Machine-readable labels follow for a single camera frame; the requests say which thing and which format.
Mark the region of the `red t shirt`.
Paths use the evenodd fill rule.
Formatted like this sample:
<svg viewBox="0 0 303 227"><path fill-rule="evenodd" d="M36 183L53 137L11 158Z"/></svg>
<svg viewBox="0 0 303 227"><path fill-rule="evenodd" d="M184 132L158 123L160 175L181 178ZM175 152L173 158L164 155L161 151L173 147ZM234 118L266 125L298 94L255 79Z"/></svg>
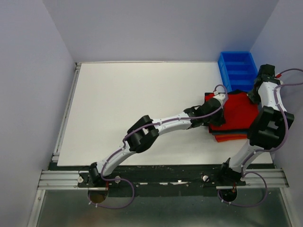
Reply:
<svg viewBox="0 0 303 227"><path fill-rule="evenodd" d="M258 115L258 105L250 101L247 94L228 95L224 105L226 123L221 127L209 125L210 131L249 130Z"/></svg>

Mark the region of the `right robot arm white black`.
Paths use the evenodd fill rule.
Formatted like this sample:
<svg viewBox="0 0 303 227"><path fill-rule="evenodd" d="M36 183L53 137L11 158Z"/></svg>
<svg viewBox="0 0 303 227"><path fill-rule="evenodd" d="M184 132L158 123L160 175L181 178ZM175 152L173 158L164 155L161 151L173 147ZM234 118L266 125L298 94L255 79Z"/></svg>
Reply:
<svg viewBox="0 0 303 227"><path fill-rule="evenodd" d="M249 127L247 142L240 151L222 163L218 181L223 185L238 182L246 168L262 153L271 153L285 143L294 115L282 103L280 88L283 82L275 76L275 66L261 65L249 99L261 109Z"/></svg>

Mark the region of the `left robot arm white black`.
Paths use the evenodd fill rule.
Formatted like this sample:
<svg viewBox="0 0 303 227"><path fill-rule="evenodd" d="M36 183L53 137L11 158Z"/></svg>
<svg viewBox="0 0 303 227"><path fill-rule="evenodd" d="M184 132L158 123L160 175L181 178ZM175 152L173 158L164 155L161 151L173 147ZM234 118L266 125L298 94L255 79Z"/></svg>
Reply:
<svg viewBox="0 0 303 227"><path fill-rule="evenodd" d="M222 125L225 122L223 106L227 100L227 94L216 93L202 105L187 108L172 117L161 119L152 119L149 115L141 117L127 131L117 151L89 166L89 182L95 187L101 186L105 181L105 176L110 175L130 156L148 150L161 135L200 127L215 121Z"/></svg>

